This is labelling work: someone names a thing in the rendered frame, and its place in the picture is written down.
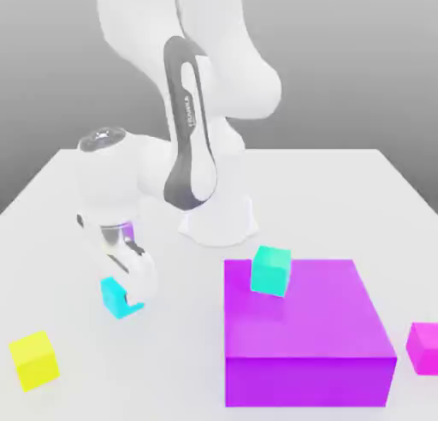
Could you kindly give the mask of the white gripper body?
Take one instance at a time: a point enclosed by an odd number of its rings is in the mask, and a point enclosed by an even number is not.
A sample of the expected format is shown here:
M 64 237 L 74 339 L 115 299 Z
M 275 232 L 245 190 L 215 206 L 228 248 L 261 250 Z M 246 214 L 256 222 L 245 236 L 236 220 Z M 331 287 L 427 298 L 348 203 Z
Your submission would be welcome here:
M 127 291 L 138 289 L 145 300 L 157 293 L 158 276 L 151 256 L 138 245 L 103 246 L 107 273 Z

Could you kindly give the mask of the small cyan cube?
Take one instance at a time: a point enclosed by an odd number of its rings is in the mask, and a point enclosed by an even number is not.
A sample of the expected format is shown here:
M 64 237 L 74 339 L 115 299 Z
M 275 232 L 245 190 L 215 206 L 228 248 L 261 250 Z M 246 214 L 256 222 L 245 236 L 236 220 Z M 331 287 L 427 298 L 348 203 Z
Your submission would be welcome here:
M 122 319 L 141 310 L 145 305 L 129 305 L 126 290 L 113 278 L 107 277 L 100 282 L 104 306 L 117 319 Z

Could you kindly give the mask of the small yellow cube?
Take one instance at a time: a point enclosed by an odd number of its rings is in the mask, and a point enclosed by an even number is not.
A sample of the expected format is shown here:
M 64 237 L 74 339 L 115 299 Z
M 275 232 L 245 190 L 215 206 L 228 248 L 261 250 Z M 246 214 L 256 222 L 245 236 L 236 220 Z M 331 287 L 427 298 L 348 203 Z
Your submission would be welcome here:
M 9 350 L 24 392 L 60 376 L 55 350 L 45 331 L 10 342 Z

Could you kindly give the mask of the small teal cube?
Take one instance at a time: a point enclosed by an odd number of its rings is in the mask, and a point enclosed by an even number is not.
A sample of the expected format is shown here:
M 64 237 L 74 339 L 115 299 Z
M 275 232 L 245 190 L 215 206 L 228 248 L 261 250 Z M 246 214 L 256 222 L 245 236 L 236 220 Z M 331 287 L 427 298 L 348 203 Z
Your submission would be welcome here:
M 251 291 L 284 297 L 292 268 L 291 251 L 260 246 L 252 260 Z

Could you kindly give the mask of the small magenta cube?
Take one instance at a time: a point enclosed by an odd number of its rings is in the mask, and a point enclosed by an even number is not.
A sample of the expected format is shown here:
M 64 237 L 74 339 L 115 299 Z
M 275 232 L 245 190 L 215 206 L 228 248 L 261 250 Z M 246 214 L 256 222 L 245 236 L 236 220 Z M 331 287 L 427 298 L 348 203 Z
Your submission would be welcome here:
M 405 347 L 418 375 L 438 376 L 438 323 L 412 323 Z

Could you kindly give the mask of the large purple box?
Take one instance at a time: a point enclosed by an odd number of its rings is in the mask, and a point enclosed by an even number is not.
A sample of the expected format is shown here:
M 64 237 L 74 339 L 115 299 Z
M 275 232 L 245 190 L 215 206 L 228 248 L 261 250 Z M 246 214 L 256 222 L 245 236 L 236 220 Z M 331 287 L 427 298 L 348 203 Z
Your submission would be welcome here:
M 385 406 L 397 356 L 353 261 L 297 259 L 282 298 L 224 264 L 228 407 Z

